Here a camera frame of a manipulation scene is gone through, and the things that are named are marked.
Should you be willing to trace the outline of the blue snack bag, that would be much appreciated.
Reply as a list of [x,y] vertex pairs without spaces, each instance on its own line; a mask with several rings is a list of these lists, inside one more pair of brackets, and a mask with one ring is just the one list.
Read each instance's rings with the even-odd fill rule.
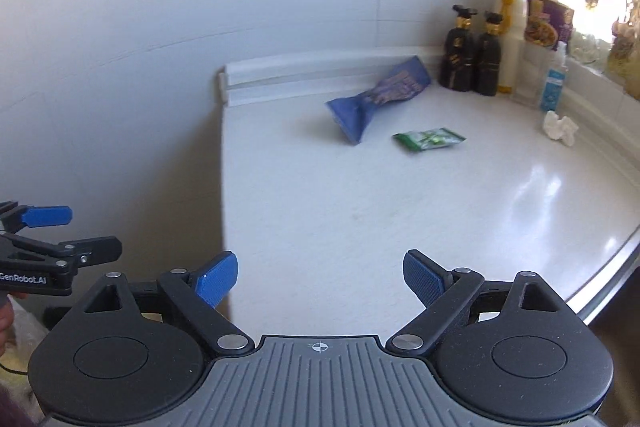
[[326,102],[326,107],[346,139],[357,145],[380,108],[412,100],[431,83],[422,61],[414,56],[392,68],[371,89],[346,98],[334,98]]

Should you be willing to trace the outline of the small blue label spray bottle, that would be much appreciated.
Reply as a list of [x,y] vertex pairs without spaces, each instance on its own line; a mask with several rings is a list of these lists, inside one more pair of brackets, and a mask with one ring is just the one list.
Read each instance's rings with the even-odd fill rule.
[[550,58],[539,102],[539,108],[544,113],[549,112],[549,110],[555,110],[559,105],[567,72],[566,52],[566,43],[564,41],[560,41]]

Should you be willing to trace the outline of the purple food box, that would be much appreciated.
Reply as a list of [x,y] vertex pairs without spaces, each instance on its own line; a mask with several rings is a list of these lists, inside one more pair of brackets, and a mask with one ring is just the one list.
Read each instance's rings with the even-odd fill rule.
[[525,40],[555,51],[570,42],[575,11],[558,0],[527,0]]

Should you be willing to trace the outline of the right black sauce bottle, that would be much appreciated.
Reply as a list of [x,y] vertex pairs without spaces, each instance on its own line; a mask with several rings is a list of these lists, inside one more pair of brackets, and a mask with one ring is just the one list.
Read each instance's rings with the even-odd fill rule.
[[486,12],[485,31],[477,39],[472,69],[472,89],[484,96],[495,96],[498,92],[501,23],[501,14]]

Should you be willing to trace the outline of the yellow cap white bottle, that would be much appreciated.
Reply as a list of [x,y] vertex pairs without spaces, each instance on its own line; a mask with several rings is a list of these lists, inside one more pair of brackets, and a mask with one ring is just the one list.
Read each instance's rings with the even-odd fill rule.
[[527,0],[499,0],[501,62],[498,92],[512,94],[520,71],[527,25]]

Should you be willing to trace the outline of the crumpled white tissue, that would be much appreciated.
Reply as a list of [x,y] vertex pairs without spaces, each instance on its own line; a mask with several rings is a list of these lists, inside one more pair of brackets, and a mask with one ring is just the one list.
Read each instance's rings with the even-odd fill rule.
[[542,121],[542,130],[550,140],[559,141],[567,147],[572,147],[575,144],[579,126],[570,117],[560,117],[553,110],[548,110]]

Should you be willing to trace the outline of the green candy wrapper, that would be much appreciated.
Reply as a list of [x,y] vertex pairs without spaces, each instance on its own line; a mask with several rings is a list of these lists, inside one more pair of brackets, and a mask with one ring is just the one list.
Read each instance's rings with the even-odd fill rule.
[[447,128],[396,133],[393,139],[409,152],[416,153],[456,146],[466,140],[465,136]]

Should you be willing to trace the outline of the sprouting garlic cluster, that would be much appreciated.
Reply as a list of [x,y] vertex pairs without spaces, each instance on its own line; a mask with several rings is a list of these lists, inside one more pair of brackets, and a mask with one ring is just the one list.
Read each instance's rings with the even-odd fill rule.
[[623,75],[623,69],[631,62],[639,37],[639,0],[626,0],[623,18],[612,23],[613,43],[608,52],[608,70]]

